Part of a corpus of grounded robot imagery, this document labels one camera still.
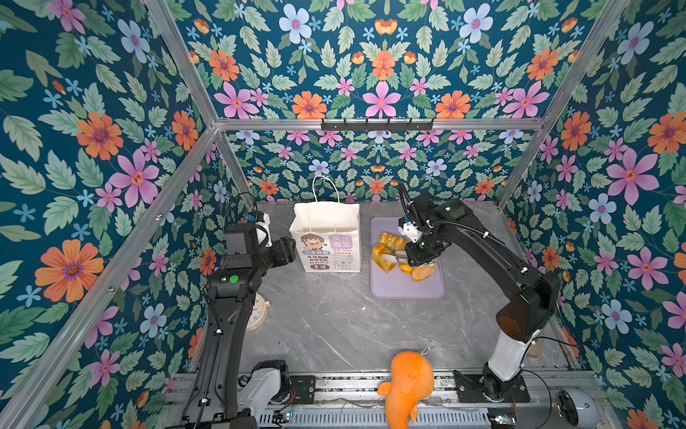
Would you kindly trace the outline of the oval brown fake bread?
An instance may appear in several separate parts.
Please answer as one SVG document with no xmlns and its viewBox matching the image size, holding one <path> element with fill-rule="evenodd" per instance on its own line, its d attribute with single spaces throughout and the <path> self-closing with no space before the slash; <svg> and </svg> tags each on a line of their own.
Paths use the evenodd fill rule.
<svg viewBox="0 0 686 429">
<path fill-rule="evenodd" d="M 437 271 L 438 266 L 435 263 L 430 263 L 414 267 L 411 276 L 415 282 L 422 282 L 431 278 Z"/>
</svg>

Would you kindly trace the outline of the round beige analog clock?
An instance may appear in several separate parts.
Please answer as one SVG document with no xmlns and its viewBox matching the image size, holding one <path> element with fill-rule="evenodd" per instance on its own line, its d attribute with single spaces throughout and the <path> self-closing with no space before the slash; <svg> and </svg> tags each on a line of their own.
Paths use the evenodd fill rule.
<svg viewBox="0 0 686 429">
<path fill-rule="evenodd" d="M 271 303 L 261 294 L 255 296 L 252 313 L 248 319 L 246 331 L 253 332 L 259 329 L 267 320 L 271 309 Z"/>
</svg>

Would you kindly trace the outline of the black hook rail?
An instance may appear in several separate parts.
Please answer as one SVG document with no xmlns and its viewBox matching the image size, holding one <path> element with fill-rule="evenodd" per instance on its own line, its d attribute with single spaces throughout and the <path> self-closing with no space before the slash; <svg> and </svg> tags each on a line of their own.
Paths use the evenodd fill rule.
<svg viewBox="0 0 686 429">
<path fill-rule="evenodd" d="M 332 132 L 424 132 L 432 130 L 433 120 L 415 119 L 337 119 L 321 120 L 321 130 Z"/>
</svg>

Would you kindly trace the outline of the lilac rectangular tray mat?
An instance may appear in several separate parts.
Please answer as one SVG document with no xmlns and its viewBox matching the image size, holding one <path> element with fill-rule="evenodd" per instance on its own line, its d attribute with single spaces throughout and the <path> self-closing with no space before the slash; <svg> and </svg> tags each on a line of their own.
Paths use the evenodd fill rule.
<svg viewBox="0 0 686 429">
<path fill-rule="evenodd" d="M 439 262 L 408 264 L 406 245 L 395 217 L 371 221 L 371 293 L 383 300 L 440 300 L 446 293 Z"/>
</svg>

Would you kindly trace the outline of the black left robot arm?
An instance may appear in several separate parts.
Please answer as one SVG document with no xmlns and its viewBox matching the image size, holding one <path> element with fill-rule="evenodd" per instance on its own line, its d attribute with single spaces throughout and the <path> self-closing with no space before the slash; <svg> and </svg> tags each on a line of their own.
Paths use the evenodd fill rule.
<svg viewBox="0 0 686 429">
<path fill-rule="evenodd" d="M 239 364 L 263 278 L 269 270 L 294 261 L 295 241 L 274 241 L 266 218 L 227 227 L 224 240 L 223 262 L 207 282 L 205 342 L 179 428 L 257 428 L 267 405 L 285 394 L 286 370 L 281 364 L 258 368 L 243 387 Z"/>
</svg>

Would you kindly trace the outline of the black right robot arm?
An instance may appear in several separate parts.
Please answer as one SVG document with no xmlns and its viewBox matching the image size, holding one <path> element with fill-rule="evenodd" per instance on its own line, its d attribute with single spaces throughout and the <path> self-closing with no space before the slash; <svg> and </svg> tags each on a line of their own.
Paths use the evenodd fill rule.
<svg viewBox="0 0 686 429">
<path fill-rule="evenodd" d="M 493 235 L 460 199 L 436 203 L 427 194 L 411 197 L 398 186 L 403 209 L 399 232 L 407 237 L 407 263 L 414 270 L 427 268 L 451 247 L 465 253 L 472 268 L 489 278 L 488 292 L 500 291 L 502 308 L 495 315 L 498 339 L 482 375 L 475 379 L 455 371 L 454 377 L 501 402 L 523 374 L 525 356 L 532 343 L 557 312 L 561 282 L 553 273 L 541 273 L 523 256 Z"/>
</svg>

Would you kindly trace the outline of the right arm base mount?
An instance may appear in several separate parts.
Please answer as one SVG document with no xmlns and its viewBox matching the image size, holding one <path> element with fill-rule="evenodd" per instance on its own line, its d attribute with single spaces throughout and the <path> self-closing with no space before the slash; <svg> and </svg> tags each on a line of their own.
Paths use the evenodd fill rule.
<svg viewBox="0 0 686 429">
<path fill-rule="evenodd" d="M 522 372 L 502 381 L 487 366 L 481 374 L 464 374 L 454 370 L 453 377 L 460 403 L 529 403 L 531 396 Z"/>
</svg>

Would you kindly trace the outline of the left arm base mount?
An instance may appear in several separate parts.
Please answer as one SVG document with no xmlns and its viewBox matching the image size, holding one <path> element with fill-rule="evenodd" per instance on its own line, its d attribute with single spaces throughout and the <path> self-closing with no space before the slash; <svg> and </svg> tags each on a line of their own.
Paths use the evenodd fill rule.
<svg viewBox="0 0 686 429">
<path fill-rule="evenodd" d="M 314 375 L 291 375 L 286 386 L 270 401 L 271 405 L 285 408 L 291 405 L 312 405 L 317 378 Z"/>
</svg>

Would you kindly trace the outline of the small round striped bread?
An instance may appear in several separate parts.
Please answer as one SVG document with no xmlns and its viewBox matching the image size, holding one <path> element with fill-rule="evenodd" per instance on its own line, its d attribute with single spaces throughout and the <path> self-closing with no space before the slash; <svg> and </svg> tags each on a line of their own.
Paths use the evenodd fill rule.
<svg viewBox="0 0 686 429">
<path fill-rule="evenodd" d="M 414 273 L 414 267 L 410 266 L 410 264 L 408 263 L 400 263 L 399 267 L 401 269 L 401 272 L 405 275 L 412 275 Z"/>
</svg>

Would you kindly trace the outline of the orange plush toy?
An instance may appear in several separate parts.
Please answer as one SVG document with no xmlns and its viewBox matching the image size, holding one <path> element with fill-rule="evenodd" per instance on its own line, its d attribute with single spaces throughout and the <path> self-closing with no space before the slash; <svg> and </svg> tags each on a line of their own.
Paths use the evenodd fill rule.
<svg viewBox="0 0 686 429">
<path fill-rule="evenodd" d="M 418 404 L 432 396 L 434 371 L 428 359 L 415 351 L 404 351 L 391 361 L 391 380 L 377 394 L 384 398 L 389 428 L 409 428 L 419 416 Z"/>
</svg>

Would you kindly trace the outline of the grey dome device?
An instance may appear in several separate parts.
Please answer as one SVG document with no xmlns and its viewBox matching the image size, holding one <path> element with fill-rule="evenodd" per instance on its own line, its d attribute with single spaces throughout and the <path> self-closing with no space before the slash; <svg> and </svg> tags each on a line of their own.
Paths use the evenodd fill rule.
<svg viewBox="0 0 686 429">
<path fill-rule="evenodd" d="M 558 390 L 554 395 L 558 415 L 575 428 L 595 428 L 600 422 L 598 405 L 579 388 Z"/>
</svg>

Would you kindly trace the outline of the twisted braided fake bread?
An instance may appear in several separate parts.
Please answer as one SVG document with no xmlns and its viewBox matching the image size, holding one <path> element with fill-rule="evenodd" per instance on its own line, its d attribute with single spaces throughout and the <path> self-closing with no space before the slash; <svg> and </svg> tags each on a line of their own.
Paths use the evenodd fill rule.
<svg viewBox="0 0 686 429">
<path fill-rule="evenodd" d="M 407 240 L 402 236 L 394 235 L 388 232 L 383 232 L 380 235 L 380 245 L 383 245 L 391 252 L 404 250 L 407 245 Z"/>
</svg>

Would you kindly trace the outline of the yellow loaf fake bread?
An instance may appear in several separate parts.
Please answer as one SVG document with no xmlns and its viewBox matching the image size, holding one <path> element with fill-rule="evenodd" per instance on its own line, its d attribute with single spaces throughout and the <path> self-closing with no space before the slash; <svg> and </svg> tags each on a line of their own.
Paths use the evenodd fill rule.
<svg viewBox="0 0 686 429">
<path fill-rule="evenodd" d="M 378 268 L 380 268 L 380 270 L 382 270 L 384 273 L 390 273 L 398 264 L 396 252 L 394 250 L 390 250 L 383 244 L 379 244 L 373 248 L 372 259 L 376 266 L 378 266 Z"/>
</svg>

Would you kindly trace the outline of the white printed paper bag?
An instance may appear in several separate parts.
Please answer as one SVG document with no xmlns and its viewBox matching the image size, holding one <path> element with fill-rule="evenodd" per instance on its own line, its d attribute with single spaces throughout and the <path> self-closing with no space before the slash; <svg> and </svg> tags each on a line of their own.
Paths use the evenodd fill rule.
<svg viewBox="0 0 686 429">
<path fill-rule="evenodd" d="M 306 273 L 359 273 L 362 268 L 360 206 L 346 204 L 331 178 L 335 200 L 320 200 L 312 182 L 312 202 L 294 205 L 289 227 Z"/>
</svg>

